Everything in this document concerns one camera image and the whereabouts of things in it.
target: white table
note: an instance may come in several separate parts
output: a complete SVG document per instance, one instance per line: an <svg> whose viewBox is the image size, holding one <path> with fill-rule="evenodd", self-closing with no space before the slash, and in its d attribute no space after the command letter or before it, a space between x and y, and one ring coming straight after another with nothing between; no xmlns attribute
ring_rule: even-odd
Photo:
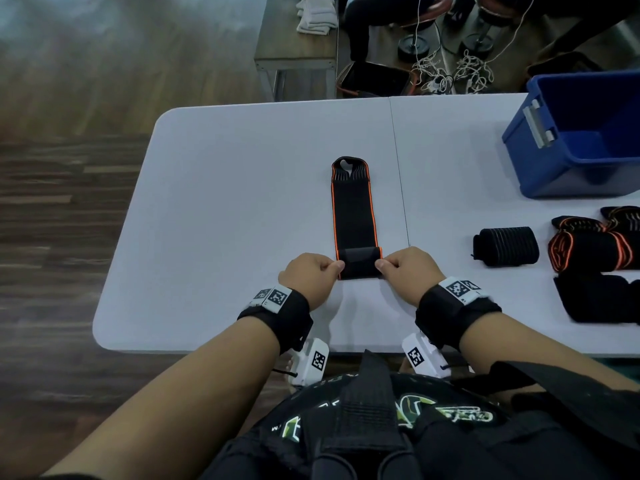
<svg viewBox="0 0 640 480"><path fill-rule="evenodd" d="M302 252L335 256L331 165L369 164L378 241L408 240L388 99L171 110L158 120L93 322L119 351L190 351ZM332 350L400 350L410 307L379 279L313 313Z"/></svg>
<svg viewBox="0 0 640 480"><path fill-rule="evenodd" d="M553 282L546 244L553 217L600 218L617 199L530 200L520 193L502 133L524 94L392 98L404 209L412 246L430 252L445 274L489 290L505 313L580 352L640 355L640 326L578 324L567 316ZM489 269L475 261L473 236L483 228L529 226L540 245L532 266ZM640 271L620 273L629 281Z"/></svg>

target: blue storage box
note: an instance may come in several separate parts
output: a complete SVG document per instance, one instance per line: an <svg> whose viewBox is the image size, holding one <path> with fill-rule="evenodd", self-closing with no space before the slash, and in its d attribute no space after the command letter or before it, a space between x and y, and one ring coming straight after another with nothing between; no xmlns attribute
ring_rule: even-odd
<svg viewBox="0 0 640 480"><path fill-rule="evenodd" d="M535 76L502 135L530 198L640 189L640 71Z"/></svg>

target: small wooden table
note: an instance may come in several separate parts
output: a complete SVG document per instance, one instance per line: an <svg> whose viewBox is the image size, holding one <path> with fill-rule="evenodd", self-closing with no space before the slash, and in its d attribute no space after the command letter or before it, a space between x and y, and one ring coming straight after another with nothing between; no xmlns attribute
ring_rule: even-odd
<svg viewBox="0 0 640 480"><path fill-rule="evenodd" d="M296 4L300 0L267 0L253 60L268 102L279 100L288 70L324 70L326 98L335 99L338 30L326 36L300 34ZM276 73L271 85L268 71Z"/></svg>

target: white device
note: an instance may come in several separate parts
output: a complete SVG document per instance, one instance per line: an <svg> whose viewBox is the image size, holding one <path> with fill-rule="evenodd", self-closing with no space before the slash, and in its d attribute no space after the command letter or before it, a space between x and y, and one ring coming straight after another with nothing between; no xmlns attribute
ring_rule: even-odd
<svg viewBox="0 0 640 480"><path fill-rule="evenodd" d="M307 340L300 352L290 350L293 364L289 376L289 384L304 387L322 380L326 361L329 357L329 346L320 339Z"/></svg>
<svg viewBox="0 0 640 480"><path fill-rule="evenodd" d="M402 341L402 350L416 374L440 379L451 377L451 368L438 348L421 331Z"/></svg>

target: person's right hand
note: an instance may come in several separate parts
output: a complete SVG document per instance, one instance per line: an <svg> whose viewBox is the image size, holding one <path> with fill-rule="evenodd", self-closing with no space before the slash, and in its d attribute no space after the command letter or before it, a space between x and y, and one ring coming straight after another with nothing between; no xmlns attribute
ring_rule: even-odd
<svg viewBox="0 0 640 480"><path fill-rule="evenodd" d="M446 278L430 255L413 246L378 259L376 267L391 288L416 308L422 296Z"/></svg>

